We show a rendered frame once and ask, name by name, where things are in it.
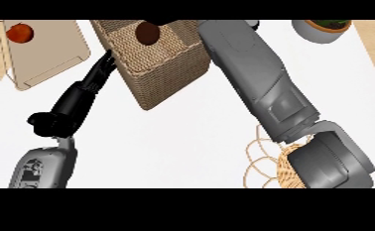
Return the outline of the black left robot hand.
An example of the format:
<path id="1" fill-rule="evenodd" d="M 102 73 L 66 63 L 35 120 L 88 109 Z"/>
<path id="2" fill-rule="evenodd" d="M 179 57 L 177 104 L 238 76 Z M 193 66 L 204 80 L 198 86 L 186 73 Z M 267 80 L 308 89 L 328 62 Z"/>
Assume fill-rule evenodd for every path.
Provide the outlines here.
<path id="1" fill-rule="evenodd" d="M 111 51 L 106 51 L 84 79 L 66 89 L 52 111 L 29 116 L 28 123 L 38 136 L 68 138 L 77 133 L 94 103 L 94 96 L 114 70 L 114 57 Z"/>

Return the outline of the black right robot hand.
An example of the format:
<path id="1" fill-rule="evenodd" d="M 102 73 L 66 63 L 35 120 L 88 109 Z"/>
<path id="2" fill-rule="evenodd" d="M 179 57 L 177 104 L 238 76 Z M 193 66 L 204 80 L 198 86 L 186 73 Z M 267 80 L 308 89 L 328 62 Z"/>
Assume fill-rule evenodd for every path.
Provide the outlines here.
<path id="1" fill-rule="evenodd" d="M 164 26 L 167 24 L 171 24 L 171 23 L 196 23 L 196 20 L 171 20 L 171 19 L 164 19 L 164 20 L 150 20 L 150 19 L 146 19 L 145 22 L 153 24 L 155 26 Z"/>

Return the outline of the dark brown cupcake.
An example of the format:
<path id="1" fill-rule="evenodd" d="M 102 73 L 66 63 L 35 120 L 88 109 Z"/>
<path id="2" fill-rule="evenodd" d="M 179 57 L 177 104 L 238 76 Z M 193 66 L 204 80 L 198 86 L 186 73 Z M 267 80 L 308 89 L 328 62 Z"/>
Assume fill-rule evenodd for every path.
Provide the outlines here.
<path id="1" fill-rule="evenodd" d="M 136 27 L 134 35 L 137 41 L 143 45 L 150 46 L 159 39 L 159 28 L 149 22 L 142 22 Z"/>

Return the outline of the tan wicker basket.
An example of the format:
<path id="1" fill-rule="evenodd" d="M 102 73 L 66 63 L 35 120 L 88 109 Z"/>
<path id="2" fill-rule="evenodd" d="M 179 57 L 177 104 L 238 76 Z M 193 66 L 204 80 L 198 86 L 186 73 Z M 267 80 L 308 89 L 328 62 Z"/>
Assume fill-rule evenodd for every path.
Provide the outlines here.
<path id="1" fill-rule="evenodd" d="M 142 20 L 91 20 L 100 44 L 143 110 L 152 109 L 208 70 L 211 58 L 198 35 L 198 21 L 159 27 L 159 39 L 143 45 L 134 31 Z"/>

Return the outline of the tan wooden cutting board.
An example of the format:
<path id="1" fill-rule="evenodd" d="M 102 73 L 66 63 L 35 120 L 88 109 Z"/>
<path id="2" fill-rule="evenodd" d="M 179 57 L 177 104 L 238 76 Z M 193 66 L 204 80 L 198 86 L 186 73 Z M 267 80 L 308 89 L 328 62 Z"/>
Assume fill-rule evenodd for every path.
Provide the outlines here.
<path id="1" fill-rule="evenodd" d="M 26 90 L 90 57 L 90 48 L 75 20 L 1 20 L 4 26 L 4 76 Z M 16 24 L 26 24 L 34 38 L 18 44 L 6 36 Z"/>

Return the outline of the red round fruit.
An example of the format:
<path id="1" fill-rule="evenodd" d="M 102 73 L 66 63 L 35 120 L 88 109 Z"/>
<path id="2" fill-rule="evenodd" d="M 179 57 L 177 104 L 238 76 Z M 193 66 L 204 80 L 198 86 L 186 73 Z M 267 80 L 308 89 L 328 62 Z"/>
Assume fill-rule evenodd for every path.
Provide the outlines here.
<path id="1" fill-rule="evenodd" d="M 16 24 L 6 32 L 9 40 L 18 44 L 28 43 L 34 38 L 34 30 L 26 24 Z"/>

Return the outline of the grey plant pot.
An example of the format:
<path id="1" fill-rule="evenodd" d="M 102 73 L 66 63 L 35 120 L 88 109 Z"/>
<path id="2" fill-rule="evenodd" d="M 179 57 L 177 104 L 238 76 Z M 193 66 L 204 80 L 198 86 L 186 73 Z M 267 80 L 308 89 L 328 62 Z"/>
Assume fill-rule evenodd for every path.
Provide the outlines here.
<path id="1" fill-rule="evenodd" d="M 351 22 L 347 22 L 339 29 L 319 26 L 311 20 L 292 20 L 291 25 L 295 32 L 306 40 L 316 44 L 329 44 L 345 33 L 351 26 Z"/>

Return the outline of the green potted plant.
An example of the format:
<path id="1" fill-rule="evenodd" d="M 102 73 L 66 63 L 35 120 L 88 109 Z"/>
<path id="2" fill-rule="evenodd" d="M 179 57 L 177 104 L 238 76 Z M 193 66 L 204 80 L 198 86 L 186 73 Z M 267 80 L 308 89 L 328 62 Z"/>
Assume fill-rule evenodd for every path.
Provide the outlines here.
<path id="1" fill-rule="evenodd" d="M 350 20 L 306 20 L 306 23 L 316 30 L 326 33 L 342 33 L 351 26 Z"/>

